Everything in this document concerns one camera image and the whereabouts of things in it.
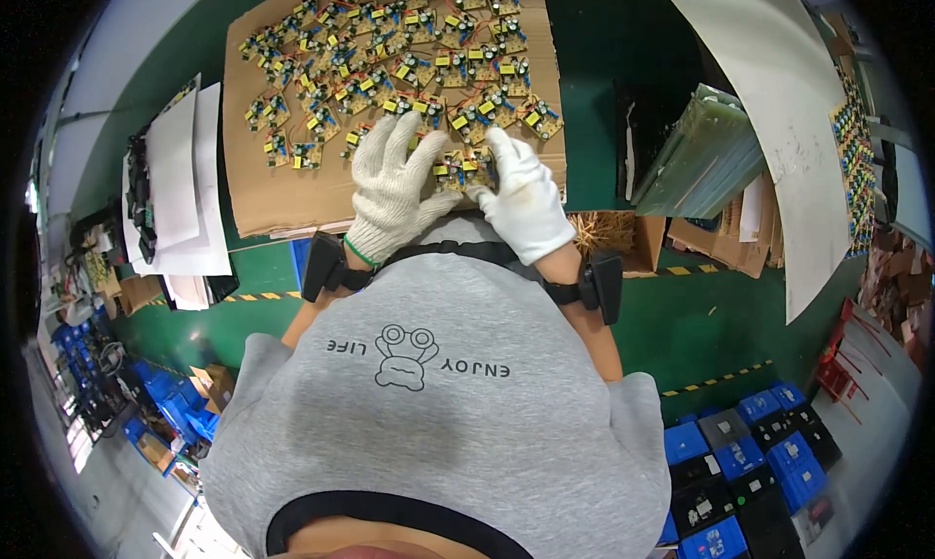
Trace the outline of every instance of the wrist device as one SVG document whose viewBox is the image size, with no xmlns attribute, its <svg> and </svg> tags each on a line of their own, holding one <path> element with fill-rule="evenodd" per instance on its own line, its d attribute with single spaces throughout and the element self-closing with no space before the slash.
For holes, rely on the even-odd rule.
<svg viewBox="0 0 935 559">
<path fill-rule="evenodd" d="M 302 278 L 302 299 L 315 303 L 322 287 L 329 292 L 338 287 L 358 292 L 367 286 L 373 275 L 373 271 L 355 271 L 349 268 L 341 240 L 334 235 L 318 231 L 311 238 L 305 276 Z"/>
<path fill-rule="evenodd" d="M 624 261 L 619 255 L 593 258 L 584 268 L 580 279 L 572 285 L 559 285 L 544 281 L 545 293 L 559 306 L 581 301 L 584 308 L 600 308 L 606 325 L 616 323 L 620 315 L 620 293 L 623 287 Z"/>
</svg>

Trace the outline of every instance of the cartoon logo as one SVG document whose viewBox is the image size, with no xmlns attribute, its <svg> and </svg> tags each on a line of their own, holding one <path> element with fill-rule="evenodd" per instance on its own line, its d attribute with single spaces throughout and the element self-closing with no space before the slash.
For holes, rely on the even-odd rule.
<svg viewBox="0 0 935 559">
<path fill-rule="evenodd" d="M 383 355 L 380 372 L 374 377 L 377 384 L 406 387 L 413 392 L 425 388 L 423 365 L 438 354 L 438 344 L 431 332 L 425 328 L 407 332 L 402 326 L 391 323 L 383 328 L 374 344 Z"/>
</svg>

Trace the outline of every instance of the cardboard box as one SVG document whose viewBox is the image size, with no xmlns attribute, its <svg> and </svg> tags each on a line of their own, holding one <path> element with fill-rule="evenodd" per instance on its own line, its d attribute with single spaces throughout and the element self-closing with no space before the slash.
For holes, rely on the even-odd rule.
<svg viewBox="0 0 935 559">
<path fill-rule="evenodd" d="M 198 394 L 207 399 L 205 409 L 220 415 L 234 395 L 234 378 L 226 368 L 219 365 L 207 365 L 205 368 L 192 366 L 192 380 Z"/>
<path fill-rule="evenodd" d="M 351 196 L 356 187 L 351 179 L 350 164 L 339 156 L 345 148 L 344 135 L 355 129 L 359 122 L 374 122 L 383 112 L 382 109 L 367 109 L 351 119 L 335 115 L 341 125 L 341 132 L 325 145 L 319 170 L 296 171 L 290 167 L 266 167 L 264 132 L 249 132 L 244 122 L 244 113 L 253 99 L 266 92 L 268 86 L 255 60 L 243 62 L 240 59 L 239 47 L 256 29 L 279 23 L 292 13 L 300 1 L 266 0 L 235 20 L 227 30 L 224 58 L 224 158 L 234 218 L 241 238 L 352 219 L 355 212 Z M 519 1 L 523 12 L 518 17 L 527 38 L 527 50 L 518 55 L 529 59 L 532 92 L 561 115 L 558 66 L 555 63 L 555 46 L 545 0 Z M 437 10 L 438 17 L 444 17 L 450 12 L 444 0 L 432 1 L 429 6 Z M 484 21 L 490 17 L 490 10 L 474 10 L 471 15 L 477 17 L 478 21 Z M 478 38 L 488 39 L 486 34 L 478 32 Z M 436 47 L 433 44 L 416 45 L 413 50 L 434 53 Z M 404 91 L 411 90 L 403 88 L 402 83 L 399 87 Z M 465 91 L 440 89 L 434 81 L 427 87 L 427 93 L 440 94 L 451 105 L 466 97 Z M 302 142 L 305 127 L 298 127 L 298 123 L 303 121 L 304 115 L 300 112 L 296 91 L 290 86 L 284 95 L 286 106 L 292 113 L 284 128 L 286 132 L 292 133 L 294 143 Z M 512 102 L 520 104 L 518 99 L 512 99 Z M 329 104 L 333 109 L 333 100 Z M 448 129 L 447 121 L 443 121 L 441 128 Z M 523 123 L 513 123 L 507 132 L 531 144 L 542 162 L 552 168 L 559 188 L 565 185 L 564 131 L 547 142 L 535 138 Z M 460 139 L 449 140 L 448 149 L 463 147 Z"/>
<path fill-rule="evenodd" d="M 665 216 L 637 216 L 633 225 L 633 250 L 624 255 L 624 279 L 648 277 L 659 266 L 666 234 Z"/>
<path fill-rule="evenodd" d="M 147 303 L 159 297 L 163 289 L 159 286 L 159 278 L 156 275 L 147 275 L 140 277 L 134 275 L 131 278 L 120 282 L 121 293 L 117 297 L 123 313 L 132 316 L 134 312 L 145 306 Z"/>
</svg>

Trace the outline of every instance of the white knit glove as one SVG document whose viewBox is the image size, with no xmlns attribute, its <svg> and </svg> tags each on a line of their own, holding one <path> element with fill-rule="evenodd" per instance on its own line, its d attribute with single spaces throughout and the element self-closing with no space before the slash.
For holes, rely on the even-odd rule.
<svg viewBox="0 0 935 559">
<path fill-rule="evenodd" d="M 354 157 L 351 176 L 357 184 L 352 199 L 357 213 L 345 244 L 371 266 L 386 261 L 422 234 L 429 224 L 461 201 L 457 191 L 442 191 L 419 203 L 432 163 L 448 141 L 448 133 L 428 133 L 406 161 L 410 140 L 422 124 L 418 111 L 398 121 L 380 119 Z"/>
<path fill-rule="evenodd" d="M 497 127 L 487 130 L 487 143 L 497 159 L 500 191 L 469 186 L 467 196 L 480 205 L 485 220 L 520 262 L 530 265 L 573 240 L 575 227 L 565 217 L 552 170 L 532 147 Z"/>
</svg>

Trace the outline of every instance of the green floor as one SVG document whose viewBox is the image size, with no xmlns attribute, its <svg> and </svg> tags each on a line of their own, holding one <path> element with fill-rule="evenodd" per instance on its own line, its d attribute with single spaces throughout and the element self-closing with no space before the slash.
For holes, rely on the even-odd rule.
<svg viewBox="0 0 935 559">
<path fill-rule="evenodd" d="M 195 9 L 202 4 L 216 11 L 228 8 L 230 1 L 202 0 Z M 567 209 L 626 207 L 614 197 L 612 81 L 616 77 L 628 83 L 674 83 L 690 90 L 701 78 L 695 38 L 668 0 L 548 0 L 548 5 L 566 121 Z M 192 25 L 207 25 L 209 15 L 186 18 Z M 179 36 L 191 31 L 176 27 L 163 42 L 168 43 L 166 52 L 179 45 Z M 202 65 L 210 67 L 206 76 L 220 77 L 217 62 Z M 145 79 L 134 81 L 142 84 Z M 225 214 L 229 219 L 229 206 Z M 232 224 L 227 232 L 230 248 L 242 249 L 231 255 L 240 276 L 239 293 L 297 288 L 288 245 L 244 249 L 267 239 L 240 240 Z M 664 251 L 660 266 L 692 262 Z M 652 373 L 659 389 L 667 391 L 773 362 L 714 386 L 665 397 L 668 423 L 707 406 L 732 405 L 775 378 L 804 386 L 843 297 L 857 291 L 863 270 L 862 260 L 843 263 L 812 306 L 790 326 L 784 325 L 782 271 L 767 269 L 756 280 L 735 272 L 626 280 L 621 318 L 614 325 L 624 369 Z M 236 368 L 244 338 L 252 332 L 281 335 L 299 303 L 298 299 L 235 302 L 190 313 L 149 306 L 119 321 L 118 331 L 135 354 L 178 370 L 211 362 Z"/>
</svg>

